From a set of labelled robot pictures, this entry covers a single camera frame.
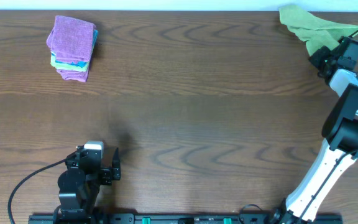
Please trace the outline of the green microfiber cloth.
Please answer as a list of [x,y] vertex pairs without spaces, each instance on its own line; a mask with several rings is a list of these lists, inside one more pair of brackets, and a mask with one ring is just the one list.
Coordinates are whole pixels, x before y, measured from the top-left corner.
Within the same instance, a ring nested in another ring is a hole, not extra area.
[[314,16],[296,4],[289,4],[279,8],[279,19],[288,30],[305,43],[309,56],[321,47],[333,50],[339,45],[341,37],[350,36],[358,26],[327,21]]

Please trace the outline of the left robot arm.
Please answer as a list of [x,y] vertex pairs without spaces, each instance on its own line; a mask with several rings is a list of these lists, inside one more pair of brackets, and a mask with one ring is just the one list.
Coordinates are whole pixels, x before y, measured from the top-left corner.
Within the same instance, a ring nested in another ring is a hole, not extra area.
[[78,146],[67,156],[67,170],[58,178],[60,206],[53,213],[54,223],[99,223],[103,218],[95,209],[100,186],[121,179],[119,149],[111,165],[102,165],[103,150]]

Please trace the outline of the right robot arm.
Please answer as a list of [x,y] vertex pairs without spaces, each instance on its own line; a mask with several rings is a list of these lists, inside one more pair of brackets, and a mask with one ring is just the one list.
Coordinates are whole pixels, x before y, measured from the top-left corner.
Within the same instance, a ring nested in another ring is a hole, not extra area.
[[313,223],[340,176],[358,160],[358,42],[317,50],[310,62],[339,99],[322,128],[323,142],[299,186],[283,201],[270,223]]

